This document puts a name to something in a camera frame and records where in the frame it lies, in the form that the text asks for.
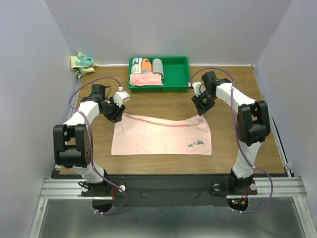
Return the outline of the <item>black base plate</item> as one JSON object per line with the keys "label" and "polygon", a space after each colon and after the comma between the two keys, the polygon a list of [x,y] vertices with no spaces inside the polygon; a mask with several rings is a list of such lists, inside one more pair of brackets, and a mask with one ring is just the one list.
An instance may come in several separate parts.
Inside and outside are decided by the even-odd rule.
{"label": "black base plate", "polygon": [[241,205],[245,196],[256,195],[255,181],[233,187],[230,175],[111,175],[110,182],[80,181],[83,197],[92,198],[97,212],[113,213],[121,207],[178,207]]}

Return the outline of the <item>pink rolled towel in tray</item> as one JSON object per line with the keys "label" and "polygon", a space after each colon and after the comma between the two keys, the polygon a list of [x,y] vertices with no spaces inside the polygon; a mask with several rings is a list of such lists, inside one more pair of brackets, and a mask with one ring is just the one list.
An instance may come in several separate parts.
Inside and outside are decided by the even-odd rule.
{"label": "pink rolled towel in tray", "polygon": [[129,85],[135,87],[162,86],[163,82],[160,74],[141,73],[131,74],[129,79]]}

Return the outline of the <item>yellow green crumpled towel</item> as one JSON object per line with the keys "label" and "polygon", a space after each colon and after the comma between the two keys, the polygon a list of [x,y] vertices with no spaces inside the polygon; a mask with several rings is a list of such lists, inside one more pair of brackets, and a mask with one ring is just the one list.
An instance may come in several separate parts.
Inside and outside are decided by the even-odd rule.
{"label": "yellow green crumpled towel", "polygon": [[70,56],[70,66],[75,72],[75,76],[79,79],[88,73],[95,72],[95,67],[100,65],[93,58],[79,52],[76,56]]}

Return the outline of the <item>orange rolled towel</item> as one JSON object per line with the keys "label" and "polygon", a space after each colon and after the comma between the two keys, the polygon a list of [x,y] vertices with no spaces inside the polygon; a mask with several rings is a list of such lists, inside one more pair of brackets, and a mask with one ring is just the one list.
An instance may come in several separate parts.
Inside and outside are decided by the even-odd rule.
{"label": "orange rolled towel", "polygon": [[152,73],[152,64],[149,59],[142,59],[141,73]]}

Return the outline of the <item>aluminium frame rail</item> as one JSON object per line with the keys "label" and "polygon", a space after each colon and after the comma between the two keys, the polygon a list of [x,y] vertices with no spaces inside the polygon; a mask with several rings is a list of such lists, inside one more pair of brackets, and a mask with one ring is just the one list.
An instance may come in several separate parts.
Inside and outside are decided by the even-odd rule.
{"label": "aluminium frame rail", "polygon": [[[230,172],[237,144],[229,106],[217,100],[205,118],[212,135],[212,154],[111,155],[112,123],[99,118],[93,124],[97,164],[111,175],[219,175]],[[303,238],[297,200],[304,195],[300,179],[282,173],[281,146],[270,136],[256,162],[266,168],[276,185],[264,209],[239,214],[228,207],[123,207],[113,215],[97,215],[92,198],[81,195],[80,178],[73,172],[43,182],[40,198],[44,218],[32,237],[39,238]]]}

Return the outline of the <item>pink towel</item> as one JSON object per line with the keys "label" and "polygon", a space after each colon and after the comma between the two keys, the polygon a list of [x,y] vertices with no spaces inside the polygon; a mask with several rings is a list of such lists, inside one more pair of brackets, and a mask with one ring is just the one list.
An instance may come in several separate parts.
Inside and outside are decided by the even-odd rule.
{"label": "pink towel", "polygon": [[112,155],[211,153],[211,131],[203,116],[167,120],[123,114],[114,127]]}
{"label": "pink towel", "polygon": [[129,85],[135,87],[162,86],[163,82],[160,74],[141,73],[131,74],[129,79]]}

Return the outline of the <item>green plastic tray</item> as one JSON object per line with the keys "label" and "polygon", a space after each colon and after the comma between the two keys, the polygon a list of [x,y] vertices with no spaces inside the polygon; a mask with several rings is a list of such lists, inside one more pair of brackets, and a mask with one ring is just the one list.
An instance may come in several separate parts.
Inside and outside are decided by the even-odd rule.
{"label": "green plastic tray", "polygon": [[[161,59],[163,63],[164,78],[162,86],[141,86],[129,85],[131,60],[133,58],[149,59],[151,64],[153,59]],[[143,92],[184,92],[188,91],[190,81],[190,68],[187,57],[132,57],[129,60],[128,88],[133,93]]]}

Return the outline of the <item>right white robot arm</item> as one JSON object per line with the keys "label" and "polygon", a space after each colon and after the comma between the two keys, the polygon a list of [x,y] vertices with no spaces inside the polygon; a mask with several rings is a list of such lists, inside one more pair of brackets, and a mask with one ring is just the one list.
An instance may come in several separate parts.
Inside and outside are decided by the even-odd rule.
{"label": "right white robot arm", "polygon": [[245,189],[255,188],[255,159],[259,148],[270,134],[268,106],[265,101],[256,101],[240,92],[235,87],[232,76],[219,79],[214,71],[214,67],[207,67],[202,81],[190,80],[188,86],[194,90],[192,101],[199,115],[210,110],[216,99],[223,100],[231,107],[238,154],[229,175],[228,188],[233,193],[240,193]]}

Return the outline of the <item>grey rolled towel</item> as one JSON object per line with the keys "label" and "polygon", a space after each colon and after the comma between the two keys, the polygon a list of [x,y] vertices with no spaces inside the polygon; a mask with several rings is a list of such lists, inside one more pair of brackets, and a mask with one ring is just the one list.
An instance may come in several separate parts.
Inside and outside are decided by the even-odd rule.
{"label": "grey rolled towel", "polygon": [[160,75],[161,79],[164,78],[163,63],[161,59],[153,59],[152,73]]}

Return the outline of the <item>white green rolled towel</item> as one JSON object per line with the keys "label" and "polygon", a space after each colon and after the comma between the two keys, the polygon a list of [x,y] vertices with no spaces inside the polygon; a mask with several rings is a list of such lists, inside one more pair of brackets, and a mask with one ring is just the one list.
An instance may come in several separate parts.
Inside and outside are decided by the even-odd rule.
{"label": "white green rolled towel", "polygon": [[142,58],[133,58],[131,60],[131,74],[141,74],[142,73]]}

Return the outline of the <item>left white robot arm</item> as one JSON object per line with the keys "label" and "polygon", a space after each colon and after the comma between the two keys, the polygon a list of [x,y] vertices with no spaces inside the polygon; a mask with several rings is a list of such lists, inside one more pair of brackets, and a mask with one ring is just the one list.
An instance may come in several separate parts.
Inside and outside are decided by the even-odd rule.
{"label": "left white robot arm", "polygon": [[53,128],[55,163],[73,169],[83,178],[79,182],[83,196],[105,196],[112,191],[107,172],[94,162],[89,125],[99,115],[104,115],[112,123],[120,122],[125,110],[124,102],[129,98],[129,93],[122,87],[107,98],[106,86],[94,84],[90,95],[81,100],[72,117]]}

